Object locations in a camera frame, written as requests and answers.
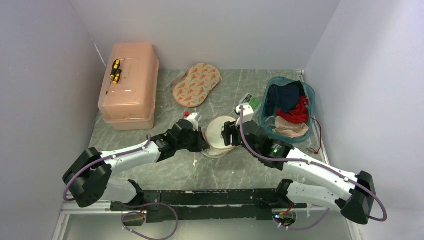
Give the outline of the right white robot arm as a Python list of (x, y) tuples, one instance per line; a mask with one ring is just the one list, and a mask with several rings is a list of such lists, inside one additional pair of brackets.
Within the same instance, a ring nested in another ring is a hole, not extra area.
[(325, 164), (291, 144), (269, 138), (254, 121), (241, 126), (235, 121), (225, 121), (221, 136), (225, 146), (243, 146), (264, 166), (301, 175), (316, 184), (282, 180), (275, 190), (280, 207), (297, 203), (318, 205), (339, 210), (346, 219), (360, 225), (373, 219), (376, 189), (370, 173), (355, 174)]

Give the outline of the white mesh laundry bag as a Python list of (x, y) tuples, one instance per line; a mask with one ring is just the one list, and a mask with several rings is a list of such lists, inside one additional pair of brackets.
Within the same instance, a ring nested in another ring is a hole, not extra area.
[(206, 143), (209, 145), (209, 148), (203, 150), (201, 153), (208, 158), (218, 159), (225, 156), (230, 151), (234, 150), (236, 147), (233, 145), (225, 145), (224, 138), (221, 133), (224, 130), (224, 125), (226, 122), (234, 122), (235, 118), (224, 115), (214, 118), (202, 131), (203, 136), (206, 140)]

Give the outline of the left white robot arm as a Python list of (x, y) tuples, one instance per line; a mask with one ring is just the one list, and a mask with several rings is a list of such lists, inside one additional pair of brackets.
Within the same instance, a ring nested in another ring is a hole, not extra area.
[(75, 201), (86, 208), (101, 201), (118, 202), (131, 210), (144, 203), (140, 185), (132, 179), (119, 181), (113, 176), (139, 167), (172, 158), (177, 151), (199, 153), (209, 149), (201, 127), (194, 120), (181, 119), (165, 133), (148, 135), (143, 143), (127, 148), (98, 151), (90, 147), (83, 151), (63, 175), (63, 199)]

